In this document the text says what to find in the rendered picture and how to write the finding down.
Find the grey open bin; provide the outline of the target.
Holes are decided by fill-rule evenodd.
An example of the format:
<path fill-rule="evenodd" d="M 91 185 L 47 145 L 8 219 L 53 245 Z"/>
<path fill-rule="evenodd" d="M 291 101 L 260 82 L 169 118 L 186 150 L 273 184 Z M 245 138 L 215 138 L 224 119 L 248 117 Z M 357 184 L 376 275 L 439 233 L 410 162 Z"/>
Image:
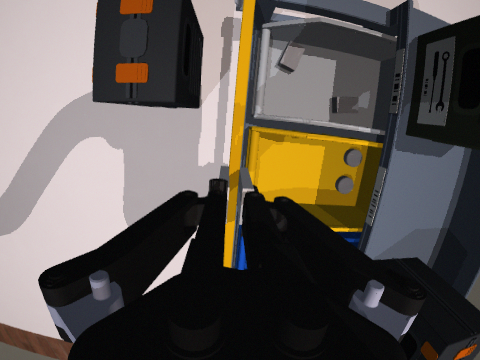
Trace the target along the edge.
<path fill-rule="evenodd" d="M 306 48 L 292 73 L 278 66 L 290 40 Z M 396 41 L 323 17 L 264 23 L 251 117 L 385 135 Z M 333 97 L 359 97 L 358 113 L 332 113 Z"/>

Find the yellow open bin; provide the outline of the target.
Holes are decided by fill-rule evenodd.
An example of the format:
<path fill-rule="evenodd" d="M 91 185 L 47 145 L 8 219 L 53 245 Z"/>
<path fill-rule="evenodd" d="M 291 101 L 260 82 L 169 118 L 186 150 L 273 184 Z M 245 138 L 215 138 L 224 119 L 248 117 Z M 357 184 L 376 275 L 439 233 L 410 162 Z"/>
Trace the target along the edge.
<path fill-rule="evenodd" d="M 245 168 L 266 200 L 286 196 L 335 232 L 362 232 L 383 143 L 322 134 L 249 126 Z M 357 167 L 348 149 L 362 152 Z M 348 194 L 335 188 L 341 176 L 353 179 Z"/>

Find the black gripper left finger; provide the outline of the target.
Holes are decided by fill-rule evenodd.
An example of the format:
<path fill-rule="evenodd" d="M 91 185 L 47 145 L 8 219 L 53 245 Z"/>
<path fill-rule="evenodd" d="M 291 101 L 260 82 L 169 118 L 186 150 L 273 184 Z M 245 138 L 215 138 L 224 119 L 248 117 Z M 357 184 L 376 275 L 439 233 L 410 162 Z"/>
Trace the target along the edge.
<path fill-rule="evenodd" d="M 141 297 L 197 231 L 169 299 L 169 334 L 184 350 L 211 347 L 221 327 L 229 189 L 221 166 L 206 197 L 179 192 L 99 248 L 45 270 L 38 283 L 60 337 L 74 344 Z"/>

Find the grey metal shelf rack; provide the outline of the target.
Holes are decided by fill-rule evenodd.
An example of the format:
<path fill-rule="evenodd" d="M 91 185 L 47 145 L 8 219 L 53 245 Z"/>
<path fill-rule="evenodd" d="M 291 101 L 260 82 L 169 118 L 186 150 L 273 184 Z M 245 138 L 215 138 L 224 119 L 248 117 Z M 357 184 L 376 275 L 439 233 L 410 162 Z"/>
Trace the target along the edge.
<path fill-rule="evenodd" d="M 262 24 L 305 19 L 273 13 L 276 7 L 397 36 L 385 135 L 251 117 Z M 413 8 L 413 0 L 391 10 L 364 0 L 256 0 L 253 23 L 240 167 L 249 126 L 383 143 L 357 248 L 373 260 L 417 257 L 467 299 L 480 274 L 480 150 L 406 135 L 418 36 L 451 24 Z"/>

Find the blue bin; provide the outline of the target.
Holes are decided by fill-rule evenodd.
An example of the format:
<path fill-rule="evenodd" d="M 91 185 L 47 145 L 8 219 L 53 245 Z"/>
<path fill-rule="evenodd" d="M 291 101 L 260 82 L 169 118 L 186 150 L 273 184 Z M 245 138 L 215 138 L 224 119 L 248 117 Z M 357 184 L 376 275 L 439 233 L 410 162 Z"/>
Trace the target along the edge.
<path fill-rule="evenodd" d="M 243 241 L 243 237 L 241 237 L 241 229 L 242 229 L 242 225 L 239 225 L 235 269 L 247 270 L 244 241 Z M 348 242 L 350 242 L 357 248 L 362 232 L 336 232 L 336 233 L 338 233 L 340 236 L 342 236 L 344 239 L 346 239 Z"/>

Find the yellow thin bar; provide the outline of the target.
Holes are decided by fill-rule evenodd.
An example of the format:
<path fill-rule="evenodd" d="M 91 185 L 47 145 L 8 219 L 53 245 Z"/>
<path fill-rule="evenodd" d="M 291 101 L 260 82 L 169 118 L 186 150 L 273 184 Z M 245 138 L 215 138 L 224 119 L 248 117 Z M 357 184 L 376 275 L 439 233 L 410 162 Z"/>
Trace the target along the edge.
<path fill-rule="evenodd" d="M 234 99 L 230 160 L 229 160 L 229 201 L 227 224 L 225 226 L 224 266 L 231 268 L 233 238 L 237 205 L 239 171 L 241 161 L 244 117 L 246 107 L 249 63 L 251 53 L 255 0 L 243 1 L 241 33 L 239 43 L 236 88 Z"/>

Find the dark grey disc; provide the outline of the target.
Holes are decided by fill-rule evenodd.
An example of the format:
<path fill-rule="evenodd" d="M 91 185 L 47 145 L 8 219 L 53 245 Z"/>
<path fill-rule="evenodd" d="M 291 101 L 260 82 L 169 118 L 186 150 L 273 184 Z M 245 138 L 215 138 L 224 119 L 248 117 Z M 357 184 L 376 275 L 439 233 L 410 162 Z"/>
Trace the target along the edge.
<path fill-rule="evenodd" d="M 362 162 L 362 153 L 356 149 L 348 149 L 344 154 L 344 162 L 351 167 L 357 167 Z"/>
<path fill-rule="evenodd" d="M 354 186 L 353 180 L 347 176 L 341 176 L 336 180 L 335 188 L 342 194 L 348 194 Z"/>

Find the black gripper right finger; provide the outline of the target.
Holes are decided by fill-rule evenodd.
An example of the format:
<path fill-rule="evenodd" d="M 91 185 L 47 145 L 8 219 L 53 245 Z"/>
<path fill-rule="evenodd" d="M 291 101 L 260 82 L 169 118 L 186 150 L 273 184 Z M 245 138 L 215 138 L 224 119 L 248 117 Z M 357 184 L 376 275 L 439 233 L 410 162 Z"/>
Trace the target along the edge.
<path fill-rule="evenodd" d="M 321 290 L 402 341 L 427 298 L 421 284 L 375 262 L 292 199 L 266 202 L 245 167 L 237 200 L 247 269 L 262 267 L 286 346 L 321 344 L 332 316 Z"/>

